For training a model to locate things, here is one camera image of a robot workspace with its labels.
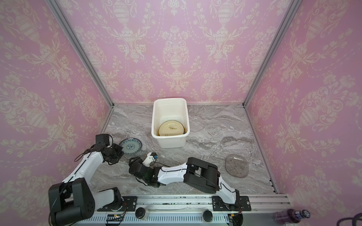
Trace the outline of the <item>teal patterned small plate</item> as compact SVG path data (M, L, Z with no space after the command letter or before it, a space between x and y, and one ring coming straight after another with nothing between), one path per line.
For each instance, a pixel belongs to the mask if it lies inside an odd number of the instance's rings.
M142 149L142 142L137 138L126 138L119 145L125 154L134 154Z

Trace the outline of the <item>cream plate bamboo pattern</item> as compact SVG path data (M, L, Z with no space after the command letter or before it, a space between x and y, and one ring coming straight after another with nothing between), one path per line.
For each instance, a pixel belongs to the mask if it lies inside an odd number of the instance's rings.
M166 136L179 136L185 133L184 126L175 120L169 120L162 123L158 130L158 135L162 137Z

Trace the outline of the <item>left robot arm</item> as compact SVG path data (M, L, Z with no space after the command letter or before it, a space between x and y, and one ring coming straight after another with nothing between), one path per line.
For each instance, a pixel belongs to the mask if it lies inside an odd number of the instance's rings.
M123 157L123 149L109 134L96 135L95 144L86 149L75 161L73 172L48 191L51 226L70 226L89 219L95 211L118 211L125 206L117 187L93 194L88 182L103 163L114 165Z

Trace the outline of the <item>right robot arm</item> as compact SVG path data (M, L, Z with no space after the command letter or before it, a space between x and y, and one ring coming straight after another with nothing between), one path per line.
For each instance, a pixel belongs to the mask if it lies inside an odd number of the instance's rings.
M155 188L183 182L203 193L215 194L230 211L242 211L239 191L224 181L216 165L190 157L178 166L152 167L157 158L156 153L148 153L144 160L140 157L131 158L128 163L129 173L140 183Z

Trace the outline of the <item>white plastic bin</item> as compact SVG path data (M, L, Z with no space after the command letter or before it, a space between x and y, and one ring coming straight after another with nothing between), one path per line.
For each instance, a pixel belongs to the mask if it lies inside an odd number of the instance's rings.
M169 120L179 121L184 126L185 133L179 136L159 136L158 130L160 125ZM161 148L185 146L187 136L190 134L189 112L186 100L183 98L156 100L153 105L151 134Z

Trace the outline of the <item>left black knob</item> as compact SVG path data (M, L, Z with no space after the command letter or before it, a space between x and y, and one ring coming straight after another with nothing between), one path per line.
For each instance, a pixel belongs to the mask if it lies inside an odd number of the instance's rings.
M146 217L146 213L147 213L147 211L146 211L145 208L139 207L139 208L137 208L137 210L135 211L135 216L136 216L136 218L138 218L138 219L144 219L144 218Z

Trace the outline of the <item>black knob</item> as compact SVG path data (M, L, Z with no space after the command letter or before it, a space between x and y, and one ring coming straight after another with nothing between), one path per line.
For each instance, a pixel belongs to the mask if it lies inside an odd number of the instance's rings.
M139 207L139 208L137 208L137 210L135 211L135 216L136 216L136 218L138 218L138 219L144 219L144 218L146 217L146 213L147 213L147 211L146 211L145 208Z
M213 221L213 214L212 214L212 212L209 211L209 210L203 211L203 213L202 213L202 220L203 220L204 222L207 222L207 223L212 222L212 221Z

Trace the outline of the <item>right black knob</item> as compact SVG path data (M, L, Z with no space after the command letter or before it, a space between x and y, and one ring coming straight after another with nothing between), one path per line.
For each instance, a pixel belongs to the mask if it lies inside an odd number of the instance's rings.
M202 220L203 220L204 222L207 222L207 223L212 222L212 221L213 221L213 214L212 214L212 212L209 211L209 210L203 211L203 213L202 213Z

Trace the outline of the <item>clear glass plate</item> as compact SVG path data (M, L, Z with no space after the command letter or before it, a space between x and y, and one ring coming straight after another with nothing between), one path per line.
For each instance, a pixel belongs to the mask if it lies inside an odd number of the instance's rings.
M233 177L246 178L249 174L249 162L240 155L230 154L225 159L225 169Z

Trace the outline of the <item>purple water bottle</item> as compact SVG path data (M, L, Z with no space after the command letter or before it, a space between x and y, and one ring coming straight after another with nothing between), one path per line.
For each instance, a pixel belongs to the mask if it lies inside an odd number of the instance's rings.
M280 225L298 224L302 219L310 217L311 213L308 210L296 211L294 209L287 209L274 214L274 220Z

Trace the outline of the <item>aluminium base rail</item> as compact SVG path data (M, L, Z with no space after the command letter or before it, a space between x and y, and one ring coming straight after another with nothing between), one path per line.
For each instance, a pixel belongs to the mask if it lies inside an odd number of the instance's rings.
M230 211L221 198L213 195L134 195L123 196L125 206L118 211L101 209L89 219L71 226L276 226L274 213L291 208L286 195L248 195L240 197L242 211ZM135 216L137 208L146 217ZM202 213L213 214L210 223Z

